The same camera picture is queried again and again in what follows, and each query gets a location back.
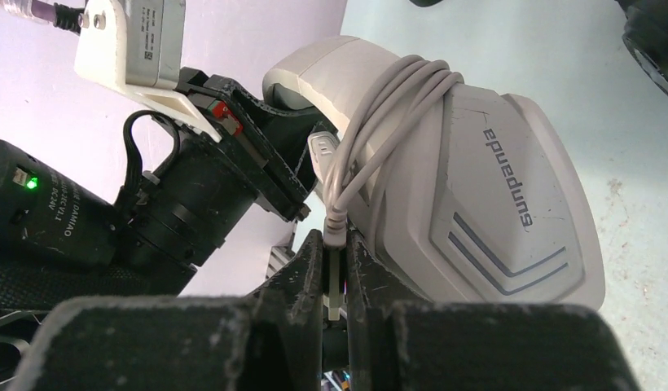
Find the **bolt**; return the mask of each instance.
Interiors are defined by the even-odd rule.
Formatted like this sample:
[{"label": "bolt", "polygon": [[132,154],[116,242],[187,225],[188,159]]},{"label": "bolt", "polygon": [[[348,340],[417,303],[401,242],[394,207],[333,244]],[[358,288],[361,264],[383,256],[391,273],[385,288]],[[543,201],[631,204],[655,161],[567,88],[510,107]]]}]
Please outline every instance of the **bolt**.
[{"label": "bolt", "polygon": [[103,30],[106,28],[106,16],[102,15],[95,15],[94,16],[94,26],[99,29]]},{"label": "bolt", "polygon": [[84,13],[77,16],[77,25],[80,26],[80,29],[86,29],[90,27],[90,14]]}]

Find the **purple cable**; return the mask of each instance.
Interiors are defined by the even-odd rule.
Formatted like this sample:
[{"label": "purple cable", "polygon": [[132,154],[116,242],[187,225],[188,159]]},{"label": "purple cable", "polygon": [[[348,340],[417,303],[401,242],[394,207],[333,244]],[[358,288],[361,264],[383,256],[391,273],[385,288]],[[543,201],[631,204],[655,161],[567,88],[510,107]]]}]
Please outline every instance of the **purple cable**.
[{"label": "purple cable", "polygon": [[55,9],[51,4],[40,2],[39,0],[32,1],[32,15],[35,18],[45,20],[49,23],[55,21]]}]

